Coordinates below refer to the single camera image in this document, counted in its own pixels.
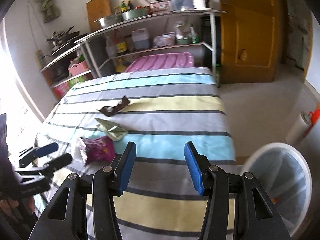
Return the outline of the person's left hand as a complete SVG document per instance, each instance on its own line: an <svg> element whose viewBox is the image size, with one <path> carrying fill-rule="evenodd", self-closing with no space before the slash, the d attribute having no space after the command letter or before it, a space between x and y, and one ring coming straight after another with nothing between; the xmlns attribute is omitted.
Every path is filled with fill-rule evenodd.
<svg viewBox="0 0 320 240"><path fill-rule="evenodd" d="M12 217L12 210L16 209L19 206L19 202L16 200L12 199L7 199L7 200L1 200L0 201L0 207L1 210L7 215ZM28 209L31 212L35 211L35 200L33 197L28 198Z"/></svg>

